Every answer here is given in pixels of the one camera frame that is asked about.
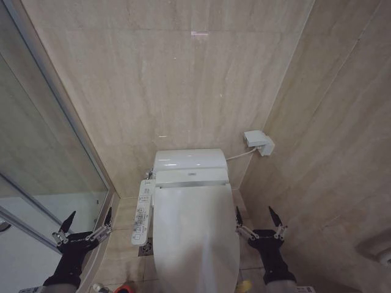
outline bidet control panel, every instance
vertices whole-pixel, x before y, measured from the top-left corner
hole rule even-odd
[[[131,240],[131,243],[135,246],[143,246],[147,243],[151,201],[154,191],[154,179],[145,179],[141,181]]]

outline toilet tank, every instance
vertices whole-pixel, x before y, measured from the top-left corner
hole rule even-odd
[[[218,149],[158,151],[156,187],[216,186],[229,183],[227,161]]]
[[[153,173],[168,170],[223,168],[228,170],[224,153],[219,148],[202,150],[158,151]]]

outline red object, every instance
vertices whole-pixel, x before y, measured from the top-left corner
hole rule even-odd
[[[117,288],[114,293],[134,293],[134,291],[130,288],[129,285],[122,285],[121,287]]]

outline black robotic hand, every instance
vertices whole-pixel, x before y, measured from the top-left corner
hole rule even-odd
[[[105,240],[111,232],[111,208],[106,216],[104,225],[96,231],[73,233],[65,235],[70,229],[76,211],[63,222],[58,233],[53,233],[57,241],[57,249],[62,253],[61,260],[53,276],[49,277],[44,286],[54,284],[72,284],[76,288],[80,286],[80,274],[82,264],[88,252],[96,248]]]
[[[280,247],[284,242],[284,234],[287,226],[282,225],[280,217],[269,207],[272,220],[277,227],[277,232],[274,230],[253,230],[247,243],[254,249],[258,250],[265,274],[263,281],[267,285],[272,281],[292,280],[296,282],[294,275],[288,270],[288,266],[282,259]],[[239,209],[236,209],[237,221],[239,225],[243,225]]]

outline glass shower door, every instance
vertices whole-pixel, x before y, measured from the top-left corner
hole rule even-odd
[[[100,174],[0,1],[0,222],[11,224],[0,230],[1,292],[53,274],[51,233],[73,211],[73,232],[94,229],[108,194]]]

